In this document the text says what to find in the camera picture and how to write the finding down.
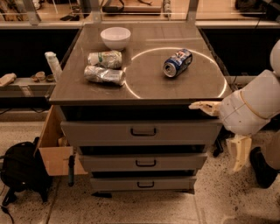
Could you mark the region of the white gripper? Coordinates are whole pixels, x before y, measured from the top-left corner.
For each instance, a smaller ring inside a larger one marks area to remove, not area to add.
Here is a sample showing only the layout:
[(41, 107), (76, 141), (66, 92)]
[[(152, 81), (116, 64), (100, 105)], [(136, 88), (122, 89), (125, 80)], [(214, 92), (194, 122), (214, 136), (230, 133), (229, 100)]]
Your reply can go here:
[(222, 102), (193, 102), (189, 109), (200, 109), (209, 116), (219, 116), (226, 130), (236, 134), (226, 140), (232, 172), (239, 172), (248, 162), (252, 139), (246, 135), (254, 135), (270, 122), (253, 110), (241, 90), (234, 91)]

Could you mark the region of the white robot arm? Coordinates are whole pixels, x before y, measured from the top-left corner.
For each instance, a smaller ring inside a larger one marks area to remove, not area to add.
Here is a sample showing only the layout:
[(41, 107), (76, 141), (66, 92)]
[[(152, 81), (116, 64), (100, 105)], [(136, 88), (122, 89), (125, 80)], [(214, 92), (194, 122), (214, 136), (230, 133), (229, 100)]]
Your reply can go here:
[(196, 101), (189, 106), (218, 116), (225, 129), (234, 133), (234, 137), (226, 140), (232, 172), (238, 172), (247, 163), (251, 136), (280, 113), (280, 40), (273, 46), (269, 61), (271, 71), (264, 70), (222, 101)]

